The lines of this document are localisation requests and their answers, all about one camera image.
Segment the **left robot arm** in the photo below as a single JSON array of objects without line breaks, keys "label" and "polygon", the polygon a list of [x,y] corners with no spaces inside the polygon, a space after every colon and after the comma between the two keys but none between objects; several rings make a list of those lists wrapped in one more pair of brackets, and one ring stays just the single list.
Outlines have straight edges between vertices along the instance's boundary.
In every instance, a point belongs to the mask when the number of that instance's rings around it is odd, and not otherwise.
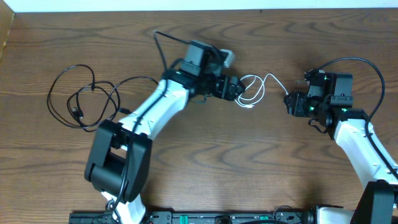
[{"label": "left robot arm", "polygon": [[193,40],[184,58],[162,74],[148,99],[117,123],[103,121],[96,130],[85,179],[107,199],[103,220],[115,223],[142,223],[146,208],[140,193],[149,174],[154,139],[197,95],[234,101],[244,92],[236,76],[223,74],[234,53]]}]

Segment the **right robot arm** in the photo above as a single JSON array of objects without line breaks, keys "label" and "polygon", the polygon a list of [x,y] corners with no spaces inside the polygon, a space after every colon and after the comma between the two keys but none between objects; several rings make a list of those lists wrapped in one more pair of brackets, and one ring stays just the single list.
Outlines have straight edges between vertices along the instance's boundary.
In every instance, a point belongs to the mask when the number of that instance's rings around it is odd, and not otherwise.
[{"label": "right robot arm", "polygon": [[347,155],[364,192],[355,210],[317,205],[304,223],[392,223],[397,208],[397,163],[378,140],[368,115],[353,108],[353,77],[349,73],[311,70],[308,91],[284,97],[288,114],[308,118],[309,125],[328,134]]}]

